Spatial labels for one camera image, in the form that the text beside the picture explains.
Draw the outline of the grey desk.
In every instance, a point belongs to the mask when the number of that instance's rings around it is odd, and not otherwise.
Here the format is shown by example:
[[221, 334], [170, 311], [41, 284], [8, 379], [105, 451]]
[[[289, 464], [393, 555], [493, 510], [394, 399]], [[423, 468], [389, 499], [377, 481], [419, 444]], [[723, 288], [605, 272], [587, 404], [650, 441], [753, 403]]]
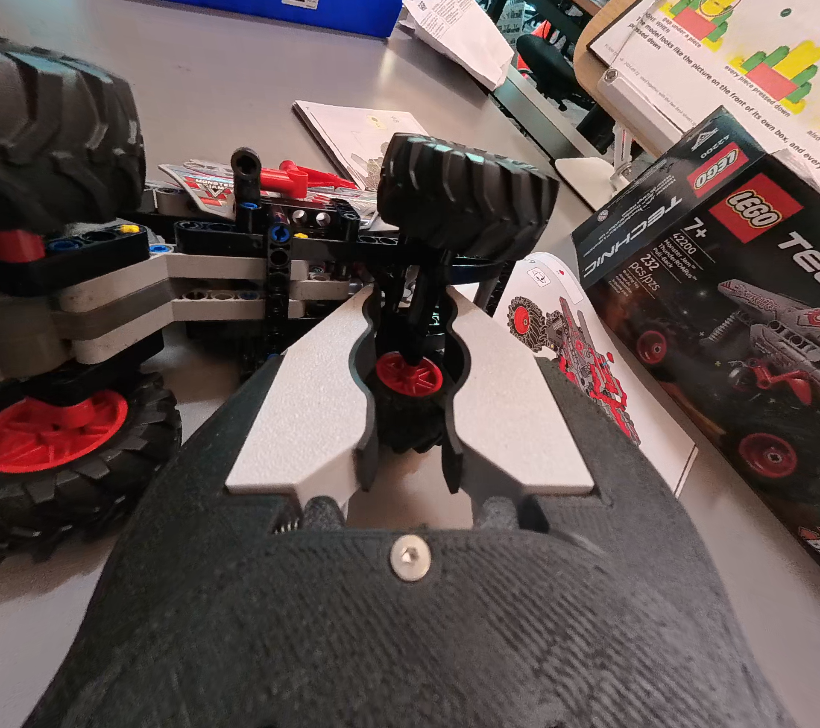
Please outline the grey desk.
[[[294, 100], [408, 111], [425, 131], [547, 167], [472, 78], [402, 30], [365, 38], [159, 0], [2, 0], [2, 36], [106, 67], [134, 90], [157, 165], [227, 161], [240, 146], [267, 166], [290, 158], [330, 169], [292, 112]], [[195, 352], [172, 330], [155, 363], [181, 404], [190, 436], [237, 385], [235, 370]], [[645, 373], [664, 410], [697, 441], [679, 494], [722, 577], [766, 678], [799, 726], [818, 726], [818, 565], [743, 479]], [[357, 524], [471, 521], [448, 496], [432, 453], [404, 477], [388, 470], [384, 497], [356, 497]], [[2, 565], [2, 726], [20, 726], [74, 640], [114, 536], [67, 541], [44, 562]]]

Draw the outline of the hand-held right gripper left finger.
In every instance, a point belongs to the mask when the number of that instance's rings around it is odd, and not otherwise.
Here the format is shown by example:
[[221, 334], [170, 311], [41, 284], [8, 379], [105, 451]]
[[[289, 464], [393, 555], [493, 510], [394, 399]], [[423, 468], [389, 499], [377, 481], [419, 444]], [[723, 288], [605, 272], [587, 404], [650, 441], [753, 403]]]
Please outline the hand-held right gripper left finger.
[[225, 486], [230, 494], [285, 495], [301, 507], [349, 499], [375, 478], [375, 369], [380, 297], [373, 285], [316, 325], [282, 356]]

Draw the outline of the black red toy monster truck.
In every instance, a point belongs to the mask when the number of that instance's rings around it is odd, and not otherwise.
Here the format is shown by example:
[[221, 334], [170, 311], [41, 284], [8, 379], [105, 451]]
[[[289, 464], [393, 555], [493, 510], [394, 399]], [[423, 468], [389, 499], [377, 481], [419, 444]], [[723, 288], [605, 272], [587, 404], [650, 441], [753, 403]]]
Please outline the black red toy monster truck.
[[449, 286], [495, 287], [552, 215], [558, 181], [426, 135], [387, 144], [366, 231], [347, 183], [236, 149], [227, 217], [160, 210], [129, 84], [2, 38], [2, 559], [48, 558], [131, 512], [179, 453], [177, 401], [144, 371], [172, 324], [248, 379], [371, 284], [380, 298], [378, 463], [445, 433]]

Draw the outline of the white paper bag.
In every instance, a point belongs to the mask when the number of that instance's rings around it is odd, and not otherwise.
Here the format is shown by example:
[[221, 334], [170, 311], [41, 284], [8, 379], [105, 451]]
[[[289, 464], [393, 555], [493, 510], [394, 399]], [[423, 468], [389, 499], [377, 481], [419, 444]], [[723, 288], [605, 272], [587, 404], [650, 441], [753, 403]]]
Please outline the white paper bag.
[[489, 91], [507, 79], [513, 49], [476, 0], [403, 0], [398, 24]]

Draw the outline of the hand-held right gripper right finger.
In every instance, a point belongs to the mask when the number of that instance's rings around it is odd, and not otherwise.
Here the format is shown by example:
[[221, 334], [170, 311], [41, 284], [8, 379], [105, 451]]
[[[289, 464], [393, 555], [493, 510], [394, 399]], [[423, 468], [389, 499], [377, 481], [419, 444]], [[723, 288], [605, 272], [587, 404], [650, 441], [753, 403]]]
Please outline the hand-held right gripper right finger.
[[587, 496], [595, 486], [538, 361], [455, 287], [445, 328], [442, 469], [471, 499]]

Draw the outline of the white instruction booklet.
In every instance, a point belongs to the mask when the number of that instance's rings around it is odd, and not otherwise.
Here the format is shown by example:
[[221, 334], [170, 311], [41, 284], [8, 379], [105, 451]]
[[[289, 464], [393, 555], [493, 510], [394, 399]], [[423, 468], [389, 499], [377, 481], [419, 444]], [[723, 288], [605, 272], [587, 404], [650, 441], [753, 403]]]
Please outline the white instruction booklet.
[[[426, 135], [409, 113], [297, 101], [294, 112], [358, 187], [379, 179], [386, 143], [396, 133]], [[603, 410], [679, 495], [697, 448], [637, 374], [559, 257], [534, 252], [516, 263], [502, 288], [495, 321], [531, 350], [559, 365], [582, 395]]]

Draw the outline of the black toy set box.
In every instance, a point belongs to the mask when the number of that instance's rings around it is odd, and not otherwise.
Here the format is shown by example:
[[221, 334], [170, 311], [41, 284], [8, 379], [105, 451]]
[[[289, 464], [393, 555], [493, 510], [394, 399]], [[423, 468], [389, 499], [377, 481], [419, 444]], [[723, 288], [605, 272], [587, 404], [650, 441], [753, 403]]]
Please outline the black toy set box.
[[716, 108], [572, 234], [606, 324], [819, 557], [818, 189]]

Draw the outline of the black office chair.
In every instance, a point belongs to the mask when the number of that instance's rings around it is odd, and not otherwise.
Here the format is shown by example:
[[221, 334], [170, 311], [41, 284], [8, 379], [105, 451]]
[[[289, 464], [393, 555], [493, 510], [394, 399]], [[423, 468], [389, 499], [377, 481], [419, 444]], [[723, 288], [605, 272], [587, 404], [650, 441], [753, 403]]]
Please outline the black office chair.
[[519, 72], [531, 78], [538, 92], [553, 100], [559, 110], [566, 111], [567, 103], [571, 102], [585, 111], [591, 111], [594, 101], [578, 84], [571, 61], [560, 47], [551, 42], [552, 36], [552, 25], [542, 20], [532, 31], [518, 37]]

